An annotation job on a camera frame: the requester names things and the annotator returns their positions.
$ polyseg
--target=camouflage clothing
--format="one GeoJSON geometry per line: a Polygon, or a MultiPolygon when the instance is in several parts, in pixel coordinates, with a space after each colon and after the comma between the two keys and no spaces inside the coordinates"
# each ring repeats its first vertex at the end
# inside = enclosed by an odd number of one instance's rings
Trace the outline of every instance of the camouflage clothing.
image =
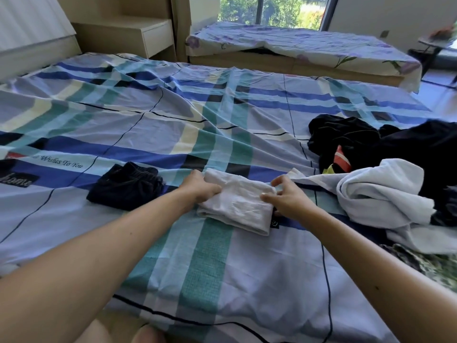
{"type": "Polygon", "coordinates": [[[445,288],[457,293],[457,255],[425,255],[401,244],[383,249],[445,288]]]}

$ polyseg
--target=hand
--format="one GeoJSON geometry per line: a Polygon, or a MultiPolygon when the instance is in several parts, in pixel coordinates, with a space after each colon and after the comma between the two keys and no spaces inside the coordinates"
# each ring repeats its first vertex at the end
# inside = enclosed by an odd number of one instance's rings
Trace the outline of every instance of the hand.
{"type": "Polygon", "coordinates": [[[196,203],[208,201],[222,191],[220,185],[206,183],[203,174],[193,170],[182,182],[177,191],[189,195],[192,206],[196,203]]]}
{"type": "Polygon", "coordinates": [[[301,220],[305,219],[307,215],[321,211],[288,176],[279,176],[271,182],[273,187],[280,184],[283,185],[283,190],[277,195],[261,194],[260,196],[263,202],[271,203],[276,207],[276,215],[301,220]]]}

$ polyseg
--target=folded white cloth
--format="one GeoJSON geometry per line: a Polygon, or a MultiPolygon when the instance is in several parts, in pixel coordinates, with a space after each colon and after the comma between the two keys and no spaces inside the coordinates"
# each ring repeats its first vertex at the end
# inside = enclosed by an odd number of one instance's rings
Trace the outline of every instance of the folded white cloth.
{"type": "Polygon", "coordinates": [[[260,200],[263,192],[276,194],[270,184],[207,169],[205,181],[219,184],[222,192],[200,204],[197,214],[262,236],[270,234],[273,206],[260,200]]]}
{"type": "Polygon", "coordinates": [[[389,229],[387,237],[427,254],[457,253],[457,231],[430,225],[433,200],[418,196],[424,170],[403,159],[385,159],[378,167],[351,173],[305,177],[296,169],[294,182],[317,184],[334,193],[352,221],[389,229]]]}

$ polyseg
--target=nightstand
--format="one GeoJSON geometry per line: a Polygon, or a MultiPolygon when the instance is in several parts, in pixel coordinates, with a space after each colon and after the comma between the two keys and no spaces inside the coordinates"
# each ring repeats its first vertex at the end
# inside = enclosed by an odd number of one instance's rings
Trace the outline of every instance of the nightstand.
{"type": "Polygon", "coordinates": [[[83,52],[130,53],[150,58],[174,46],[170,19],[117,15],[72,22],[83,52]]]}

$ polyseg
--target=left hand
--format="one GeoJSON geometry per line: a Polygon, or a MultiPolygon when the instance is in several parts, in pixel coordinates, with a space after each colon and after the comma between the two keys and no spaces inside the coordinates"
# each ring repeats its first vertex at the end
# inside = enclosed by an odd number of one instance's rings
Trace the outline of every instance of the left hand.
{"type": "Polygon", "coordinates": [[[214,195],[222,191],[220,185],[206,183],[203,174],[198,170],[193,170],[179,186],[178,190],[188,194],[193,204],[208,201],[214,195]]]}

